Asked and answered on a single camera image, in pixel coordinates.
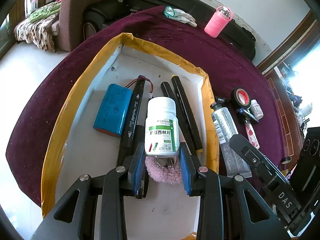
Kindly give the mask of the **rose pattern cream tube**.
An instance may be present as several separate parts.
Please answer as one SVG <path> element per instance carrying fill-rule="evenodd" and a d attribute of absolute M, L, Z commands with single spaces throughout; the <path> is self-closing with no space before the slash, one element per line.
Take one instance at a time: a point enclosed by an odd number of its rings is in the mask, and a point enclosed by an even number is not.
<path fill-rule="evenodd" d="M 251 124 L 249 121 L 247 121 L 247 120 L 245 120 L 245 128 L 246 128 L 246 133 L 247 133 L 249 142 L 250 142 L 251 145 L 254 146 L 256 149 L 259 149 L 259 148 L 260 148 L 260 145 L 259 145 L 257 136 L 255 135 L 253 126 L 252 126 L 252 124 Z"/>

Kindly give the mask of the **pink fluffy compact mirror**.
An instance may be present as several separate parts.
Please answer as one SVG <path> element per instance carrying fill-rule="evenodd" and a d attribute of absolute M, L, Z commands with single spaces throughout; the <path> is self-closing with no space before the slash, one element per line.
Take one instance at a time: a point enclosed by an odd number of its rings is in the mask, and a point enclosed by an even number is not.
<path fill-rule="evenodd" d="M 157 163 L 156 158 L 146 157 L 145 166 L 149 176 L 158 183 L 180 184 L 182 182 L 182 175 L 179 161 L 172 167 L 164 167 Z"/>

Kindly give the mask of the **black marker purple cap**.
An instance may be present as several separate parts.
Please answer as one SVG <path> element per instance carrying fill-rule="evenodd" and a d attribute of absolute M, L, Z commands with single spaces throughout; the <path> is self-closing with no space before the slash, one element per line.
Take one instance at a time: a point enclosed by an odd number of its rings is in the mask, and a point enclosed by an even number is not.
<path fill-rule="evenodd" d="M 145 77 L 140 75 L 135 82 L 135 87 L 132 91 L 130 103 L 127 109 L 116 166 L 122 166 L 125 158 L 132 155 L 131 152 L 133 148 L 134 132 L 143 98 L 144 86 Z"/>

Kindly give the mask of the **large black marker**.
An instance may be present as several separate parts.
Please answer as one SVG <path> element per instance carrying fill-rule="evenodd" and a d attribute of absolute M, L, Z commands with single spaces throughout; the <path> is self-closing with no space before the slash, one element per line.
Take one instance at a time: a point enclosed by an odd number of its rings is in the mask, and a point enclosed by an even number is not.
<path fill-rule="evenodd" d="M 174 102 L 176 104 L 176 116 L 178 119 L 178 124 L 179 124 L 181 132 L 184 136 L 185 142 L 187 143 L 191 154 L 194 156 L 197 156 L 191 135 L 188 131 L 187 124 L 184 120 L 183 113 L 182 113 L 181 108 L 178 104 L 178 100 L 176 99 L 176 96 L 175 96 L 174 92 L 172 91 L 170 84 L 167 81 L 162 82 L 161 83 L 161 90 L 162 90 L 164 96 L 169 97 L 172 100 L 174 100 Z"/>

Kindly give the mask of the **silver white cream tube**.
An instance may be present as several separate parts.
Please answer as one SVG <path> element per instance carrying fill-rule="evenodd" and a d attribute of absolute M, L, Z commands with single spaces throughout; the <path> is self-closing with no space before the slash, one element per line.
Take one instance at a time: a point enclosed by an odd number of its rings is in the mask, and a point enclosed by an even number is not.
<path fill-rule="evenodd" d="M 215 97 L 210 108 L 213 110 L 212 120 L 219 139 L 227 176 L 232 178 L 239 174 L 244 178 L 251 178 L 252 172 L 249 165 L 230 147 L 229 140 L 233 135 L 239 133 L 230 111 L 223 106 L 225 101 L 223 98 Z"/>

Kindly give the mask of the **white bottle green label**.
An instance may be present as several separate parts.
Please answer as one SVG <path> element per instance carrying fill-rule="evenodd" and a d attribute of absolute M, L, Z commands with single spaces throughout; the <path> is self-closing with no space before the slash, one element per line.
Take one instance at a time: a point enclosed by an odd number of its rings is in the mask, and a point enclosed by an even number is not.
<path fill-rule="evenodd" d="M 179 124 L 173 99 L 158 96 L 148 102 L 144 146 L 146 155 L 150 157 L 178 156 Z"/>

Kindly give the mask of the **blue battery pack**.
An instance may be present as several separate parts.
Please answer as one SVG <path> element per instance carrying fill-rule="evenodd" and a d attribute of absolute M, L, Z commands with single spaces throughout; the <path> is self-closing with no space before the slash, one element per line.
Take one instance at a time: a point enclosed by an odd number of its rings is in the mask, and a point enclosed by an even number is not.
<path fill-rule="evenodd" d="M 122 135 L 127 109 L 137 79 L 132 80 L 125 87 L 115 83 L 108 86 L 93 125 L 96 131 L 113 137 Z M 150 84 L 150 92 L 152 93 L 151 80 L 145 77 L 145 82 Z"/>

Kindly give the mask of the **slim black pen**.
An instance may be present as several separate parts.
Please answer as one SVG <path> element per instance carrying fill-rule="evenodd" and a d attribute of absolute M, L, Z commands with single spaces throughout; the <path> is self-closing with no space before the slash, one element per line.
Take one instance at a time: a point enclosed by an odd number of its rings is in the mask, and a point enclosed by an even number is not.
<path fill-rule="evenodd" d="M 136 198 L 142 199 L 145 198 L 148 192 L 149 186 L 149 174 L 145 165 L 145 150 L 144 150 L 144 136 L 145 136 L 145 128 L 142 125 L 137 125 L 136 127 L 136 143 L 140 148 L 140 156 L 139 156 L 139 164 L 138 171 L 140 172 L 140 187 L 137 191 Z"/>

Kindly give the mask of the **black marker blue caps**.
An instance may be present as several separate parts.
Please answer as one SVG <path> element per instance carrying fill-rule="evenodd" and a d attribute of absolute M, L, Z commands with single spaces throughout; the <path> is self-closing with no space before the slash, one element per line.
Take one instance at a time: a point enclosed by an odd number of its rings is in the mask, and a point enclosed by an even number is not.
<path fill-rule="evenodd" d="M 247 120 L 247 121 L 250 121 L 250 122 L 253 122 L 255 124 L 258 124 L 259 123 L 259 120 L 253 115 L 250 113 L 250 111 L 244 109 L 244 108 L 239 108 L 238 109 L 238 114 L 244 119 L 244 120 Z"/>

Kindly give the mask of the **small black tape roll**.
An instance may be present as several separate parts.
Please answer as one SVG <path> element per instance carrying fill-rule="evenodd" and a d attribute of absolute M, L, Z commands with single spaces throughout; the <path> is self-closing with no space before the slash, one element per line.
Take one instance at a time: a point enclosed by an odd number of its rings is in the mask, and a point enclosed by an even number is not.
<path fill-rule="evenodd" d="M 287 156 L 281 159 L 281 164 L 286 165 L 288 163 L 290 163 L 292 161 L 292 157 L 291 156 Z"/>

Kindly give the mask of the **white tray with yellow tape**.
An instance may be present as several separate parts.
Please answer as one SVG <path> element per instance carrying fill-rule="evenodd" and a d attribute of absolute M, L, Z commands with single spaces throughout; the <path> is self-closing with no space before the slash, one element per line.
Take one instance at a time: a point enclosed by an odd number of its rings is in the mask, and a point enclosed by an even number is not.
<path fill-rule="evenodd" d="M 208 74 L 122 33 L 61 108 L 33 239 L 223 239 Z"/>

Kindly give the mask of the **maroon bed blanket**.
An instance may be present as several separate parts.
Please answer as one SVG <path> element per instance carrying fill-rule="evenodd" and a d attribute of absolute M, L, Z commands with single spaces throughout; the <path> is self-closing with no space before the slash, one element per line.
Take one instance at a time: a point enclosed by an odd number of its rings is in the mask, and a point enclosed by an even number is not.
<path fill-rule="evenodd" d="M 254 127 L 260 150 L 274 165 L 281 166 L 287 142 L 267 79 L 225 39 L 210 37 L 202 27 L 168 19 L 163 12 L 163 6 L 154 7 L 114 22 L 69 53 L 34 92 L 13 129 L 5 156 L 19 188 L 35 204 L 41 203 L 44 156 L 67 95 L 101 48 L 121 33 L 160 45 L 202 68 L 216 96 L 228 98 L 234 88 L 242 87 L 264 113 Z"/>

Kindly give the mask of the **pink water bottle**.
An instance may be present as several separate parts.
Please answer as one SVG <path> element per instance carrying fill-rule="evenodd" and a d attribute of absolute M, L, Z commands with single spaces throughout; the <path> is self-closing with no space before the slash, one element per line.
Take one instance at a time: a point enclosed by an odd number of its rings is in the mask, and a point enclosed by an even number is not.
<path fill-rule="evenodd" d="M 204 28 L 205 33 L 217 38 L 225 26 L 233 19 L 233 12 L 225 6 L 219 6 Z"/>

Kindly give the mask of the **white green glove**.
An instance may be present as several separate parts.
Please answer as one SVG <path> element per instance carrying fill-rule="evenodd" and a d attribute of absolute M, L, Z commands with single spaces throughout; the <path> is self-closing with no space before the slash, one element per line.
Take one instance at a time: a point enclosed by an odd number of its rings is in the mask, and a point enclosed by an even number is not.
<path fill-rule="evenodd" d="M 169 18 L 169 19 L 172 19 L 172 20 L 184 23 L 184 24 L 191 25 L 194 28 L 197 27 L 197 23 L 196 23 L 195 18 L 193 18 L 193 16 L 184 12 L 183 10 L 174 9 L 171 6 L 166 6 L 164 9 L 164 16 L 166 18 Z"/>

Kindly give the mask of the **black headboard cushion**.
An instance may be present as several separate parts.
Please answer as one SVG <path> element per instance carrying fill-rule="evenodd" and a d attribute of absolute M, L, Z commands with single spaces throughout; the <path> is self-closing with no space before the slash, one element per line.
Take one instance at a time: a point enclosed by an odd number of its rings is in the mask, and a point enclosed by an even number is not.
<path fill-rule="evenodd" d="M 218 6 L 212 7 L 200 0 L 104 0 L 86 8 L 83 14 L 85 20 L 84 39 L 93 35 L 85 34 L 86 27 L 90 26 L 95 34 L 121 18 L 158 6 L 165 6 L 164 15 L 166 17 L 177 17 L 178 20 L 183 19 L 185 22 L 187 15 L 182 16 L 180 10 L 191 15 L 195 19 L 193 22 L 203 27 L 207 25 L 218 8 Z M 234 14 L 232 18 L 230 15 L 230 19 L 219 37 L 230 42 L 252 61 L 256 52 L 254 35 L 236 23 Z"/>

